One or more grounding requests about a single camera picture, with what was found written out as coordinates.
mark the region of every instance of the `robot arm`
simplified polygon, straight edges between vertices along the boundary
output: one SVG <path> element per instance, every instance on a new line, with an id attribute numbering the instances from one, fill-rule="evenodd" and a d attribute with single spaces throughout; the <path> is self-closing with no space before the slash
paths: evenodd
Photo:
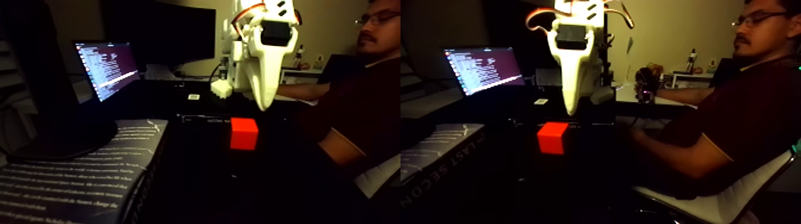
<path id="1" fill-rule="evenodd" d="M 541 30 L 548 36 L 550 52 L 562 67 L 562 97 L 569 115 L 575 114 L 580 97 L 594 92 L 596 77 L 601 73 L 598 43 L 610 42 L 603 34 L 605 13 L 623 15 L 629 28 L 634 28 L 634 22 L 625 7 L 625 14 L 606 8 L 605 4 L 610 1 L 556 1 L 553 9 L 535 10 L 525 19 L 526 27 L 530 30 Z M 553 29 L 529 26 L 531 18 L 544 13 L 556 14 L 557 18 L 552 22 Z"/>
<path id="2" fill-rule="evenodd" d="M 292 1 L 235 0 L 231 18 L 223 21 L 223 66 L 225 79 L 211 84 L 221 98 L 232 92 L 252 90 L 264 111 L 272 104 L 280 82 L 284 55 L 297 43 L 300 20 Z"/>

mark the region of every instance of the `red cube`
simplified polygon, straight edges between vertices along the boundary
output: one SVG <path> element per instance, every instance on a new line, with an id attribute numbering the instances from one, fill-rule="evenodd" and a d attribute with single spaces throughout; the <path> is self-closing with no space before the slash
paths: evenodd
<path id="1" fill-rule="evenodd" d="M 539 132 L 537 140 L 540 144 L 540 152 L 544 154 L 565 154 L 564 137 L 569 123 L 547 122 Z"/>
<path id="2" fill-rule="evenodd" d="M 231 118 L 231 149 L 255 150 L 259 127 L 252 118 Z"/>

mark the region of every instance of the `mustache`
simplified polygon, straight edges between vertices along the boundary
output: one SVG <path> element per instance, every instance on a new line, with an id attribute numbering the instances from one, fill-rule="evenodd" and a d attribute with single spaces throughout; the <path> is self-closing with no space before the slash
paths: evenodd
<path id="1" fill-rule="evenodd" d="M 362 41 L 362 40 L 375 42 L 376 41 L 376 37 L 373 37 L 372 35 L 370 35 L 368 33 L 361 32 L 361 33 L 359 33 L 359 41 Z"/>
<path id="2" fill-rule="evenodd" d="M 743 37 L 741 35 L 737 35 L 737 38 L 735 38 L 735 43 L 738 43 L 738 42 L 741 42 L 741 43 L 744 43 L 744 44 L 751 44 L 751 41 L 749 41 L 747 38 L 745 38 L 745 37 Z"/>

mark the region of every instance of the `man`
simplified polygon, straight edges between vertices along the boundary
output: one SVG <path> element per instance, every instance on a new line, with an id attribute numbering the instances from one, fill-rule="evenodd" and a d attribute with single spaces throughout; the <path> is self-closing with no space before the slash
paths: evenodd
<path id="1" fill-rule="evenodd" d="M 741 74 L 716 88 L 660 90 L 698 109 L 656 138 L 631 131 L 653 159 L 640 161 L 652 167 L 638 176 L 651 177 L 637 184 L 677 197 L 717 194 L 801 138 L 801 1 L 747 1 L 735 27 Z"/>
<path id="2" fill-rule="evenodd" d="M 277 94 L 316 100 L 297 120 L 302 132 L 348 176 L 397 154 L 400 119 L 397 82 L 401 57 L 401 0 L 372 0 L 357 40 L 363 74 L 341 82 L 282 85 Z"/>

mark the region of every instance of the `office chair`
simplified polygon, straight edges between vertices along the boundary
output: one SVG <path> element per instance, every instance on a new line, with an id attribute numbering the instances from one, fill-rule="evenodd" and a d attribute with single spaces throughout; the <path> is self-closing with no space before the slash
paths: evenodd
<path id="1" fill-rule="evenodd" d="M 746 174 L 717 195 L 679 200 L 642 186 L 632 188 L 648 199 L 659 202 L 702 223 L 732 223 L 739 220 L 753 204 L 754 196 L 767 188 L 795 159 L 795 148 L 757 170 Z"/>

